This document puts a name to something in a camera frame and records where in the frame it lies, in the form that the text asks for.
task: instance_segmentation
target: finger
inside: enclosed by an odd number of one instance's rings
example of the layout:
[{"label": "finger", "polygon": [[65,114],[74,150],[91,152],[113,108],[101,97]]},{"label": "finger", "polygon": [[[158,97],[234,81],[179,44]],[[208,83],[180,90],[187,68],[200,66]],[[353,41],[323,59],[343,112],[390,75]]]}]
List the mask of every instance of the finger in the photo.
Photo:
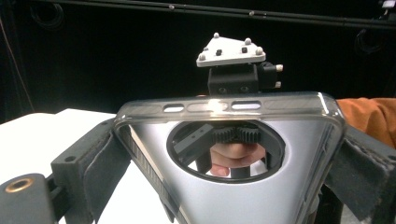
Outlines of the finger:
[{"label": "finger", "polygon": [[212,158],[212,164],[216,164],[223,167],[229,167],[229,168],[246,167],[265,156],[265,150],[262,147],[257,148],[249,155],[238,159],[225,157],[219,154],[216,150],[211,150],[210,153]]},{"label": "finger", "polygon": [[259,144],[242,143],[215,144],[211,149],[230,159],[244,158],[252,154],[255,150],[263,150],[262,146]]},{"label": "finger", "polygon": [[210,174],[216,176],[227,176],[230,174],[230,169],[224,166],[212,164],[212,168],[210,169]]}]

